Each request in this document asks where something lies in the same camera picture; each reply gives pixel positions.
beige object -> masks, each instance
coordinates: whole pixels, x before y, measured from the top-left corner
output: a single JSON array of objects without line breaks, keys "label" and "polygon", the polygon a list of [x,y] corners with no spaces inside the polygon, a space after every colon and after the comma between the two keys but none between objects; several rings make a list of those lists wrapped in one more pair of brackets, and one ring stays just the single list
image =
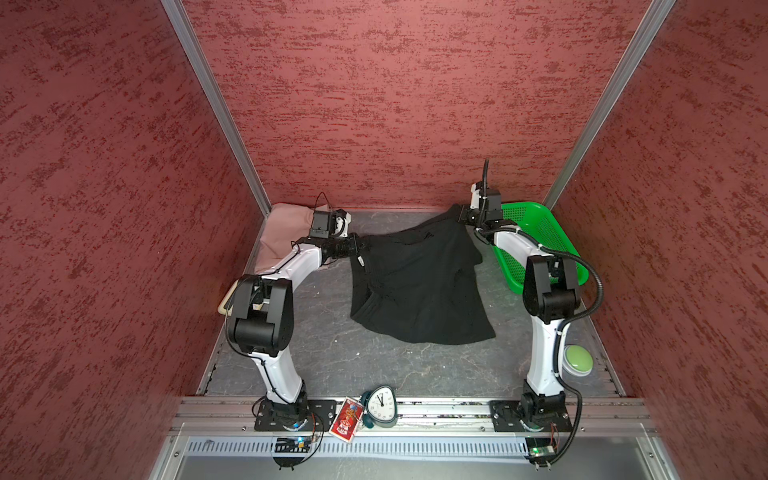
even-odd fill
[{"label": "beige object", "polygon": [[274,204],[259,239],[255,273],[276,266],[293,249],[291,242],[310,234],[312,209],[301,205]]}]

black garment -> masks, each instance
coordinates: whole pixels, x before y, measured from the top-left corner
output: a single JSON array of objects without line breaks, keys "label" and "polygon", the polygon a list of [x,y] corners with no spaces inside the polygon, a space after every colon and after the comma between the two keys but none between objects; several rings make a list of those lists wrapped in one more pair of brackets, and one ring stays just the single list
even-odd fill
[{"label": "black garment", "polygon": [[351,317],[405,342],[462,345],[496,336],[475,278],[482,262],[454,205],[417,227],[362,238],[352,264]]}]

textured red wall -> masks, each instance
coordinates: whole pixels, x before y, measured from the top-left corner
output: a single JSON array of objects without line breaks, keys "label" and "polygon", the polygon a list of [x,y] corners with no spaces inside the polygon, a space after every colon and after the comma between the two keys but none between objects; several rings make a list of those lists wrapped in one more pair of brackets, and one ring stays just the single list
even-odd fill
[{"label": "textured red wall", "polygon": [[678,0],[554,211],[685,478],[768,478],[767,25]]},{"label": "textured red wall", "polygon": [[188,0],[273,202],[543,200],[648,0]]},{"label": "textured red wall", "polygon": [[160,2],[3,2],[0,71],[0,478],[144,478],[260,214]]}]

clock face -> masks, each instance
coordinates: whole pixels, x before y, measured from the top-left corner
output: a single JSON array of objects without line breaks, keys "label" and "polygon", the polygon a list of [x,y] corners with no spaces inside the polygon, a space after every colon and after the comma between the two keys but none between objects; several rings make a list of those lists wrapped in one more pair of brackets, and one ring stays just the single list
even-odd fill
[{"label": "clock face", "polygon": [[396,402],[395,394],[388,386],[380,386],[373,391],[368,400],[368,414],[374,420],[389,422],[395,418]]}]

green button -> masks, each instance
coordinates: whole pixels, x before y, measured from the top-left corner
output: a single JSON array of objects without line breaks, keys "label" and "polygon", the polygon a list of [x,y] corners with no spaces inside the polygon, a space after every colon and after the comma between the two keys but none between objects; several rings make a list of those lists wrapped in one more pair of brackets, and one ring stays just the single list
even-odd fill
[{"label": "green button", "polygon": [[565,361],[577,372],[589,373],[592,370],[592,355],[583,346],[566,346]]}]

